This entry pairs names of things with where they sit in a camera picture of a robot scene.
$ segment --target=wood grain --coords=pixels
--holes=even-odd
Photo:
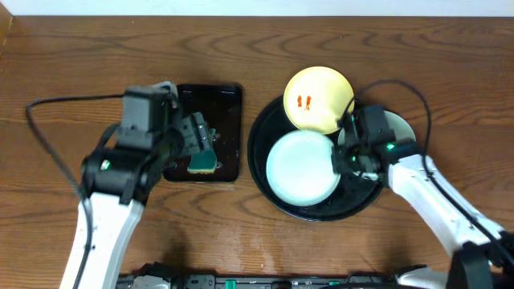
[[[0,62],[0,280],[2,288],[57,287],[76,200],[25,124],[36,98],[121,93],[127,85],[239,83],[243,155],[233,184],[162,181],[128,246],[123,272],[161,261],[220,274],[344,275],[450,259],[422,219],[384,191],[357,216],[301,221],[276,209],[247,166],[259,112],[299,70],[324,65],[358,88],[399,78],[433,110],[430,154],[468,200],[514,230],[514,19],[19,17]],[[401,88],[367,96],[424,138],[420,103]],[[120,104],[55,104],[36,111],[78,176]]]

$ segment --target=green led light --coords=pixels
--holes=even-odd
[[[108,170],[111,166],[111,162],[108,160],[102,161],[102,165],[100,165],[100,170]]]
[[[235,289],[235,286],[236,286],[235,280],[225,281],[225,289]]]

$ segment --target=black tray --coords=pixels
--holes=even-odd
[[[167,181],[235,181],[239,175],[241,112],[243,91],[234,85],[177,85],[178,99],[187,114],[201,112],[211,128],[216,128],[214,151],[218,168],[214,173],[189,173],[191,157],[163,171]]]
[[[270,188],[266,176],[267,156],[280,137],[297,128],[284,111],[283,97],[273,100],[255,120],[248,139],[248,164],[255,184],[264,195],[287,214],[309,221],[335,221],[353,216],[367,207],[381,192],[380,182],[364,180],[352,173],[341,176],[336,190],[313,206],[293,206],[280,200]],[[336,141],[335,132],[329,135]]]

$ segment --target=red marking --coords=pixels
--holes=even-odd
[[[311,108],[309,107],[309,105],[311,105],[311,99],[311,96],[307,96],[307,105],[305,105],[305,110],[307,111],[311,110]]]

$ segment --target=white plate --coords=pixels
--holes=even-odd
[[[297,130],[279,139],[267,157],[271,190],[294,206],[312,206],[336,189],[341,175],[332,171],[333,142],[320,132]]]

